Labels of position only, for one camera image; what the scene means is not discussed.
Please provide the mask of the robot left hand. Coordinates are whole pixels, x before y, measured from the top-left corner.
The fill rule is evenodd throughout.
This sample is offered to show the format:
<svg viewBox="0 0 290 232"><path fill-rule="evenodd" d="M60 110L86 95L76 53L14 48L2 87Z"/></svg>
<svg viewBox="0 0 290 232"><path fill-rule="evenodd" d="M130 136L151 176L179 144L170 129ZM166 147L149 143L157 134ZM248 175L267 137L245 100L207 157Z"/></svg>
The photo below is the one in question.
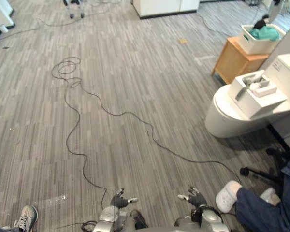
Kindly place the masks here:
<svg viewBox="0 0 290 232"><path fill-rule="evenodd" d="M123 198L122 195L124 194L124 190L125 190L124 188L121 188L115 193L110 202L111 206L121 209L127 207L131 203L136 203L138 201L138 198L136 197L130 199Z"/></svg>

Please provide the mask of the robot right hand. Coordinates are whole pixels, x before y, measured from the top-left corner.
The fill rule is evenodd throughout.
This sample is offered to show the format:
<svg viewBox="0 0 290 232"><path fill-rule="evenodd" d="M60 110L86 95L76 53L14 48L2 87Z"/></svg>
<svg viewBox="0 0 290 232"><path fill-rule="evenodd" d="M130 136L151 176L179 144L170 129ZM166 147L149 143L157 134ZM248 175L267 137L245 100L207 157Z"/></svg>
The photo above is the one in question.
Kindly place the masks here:
<svg viewBox="0 0 290 232"><path fill-rule="evenodd" d="M177 197L181 200L189 202L196 208L200 208L202 206L207 205L205 197L200 193L200 191L195 186L190 186L188 192L190 193L189 196L178 194Z"/></svg>

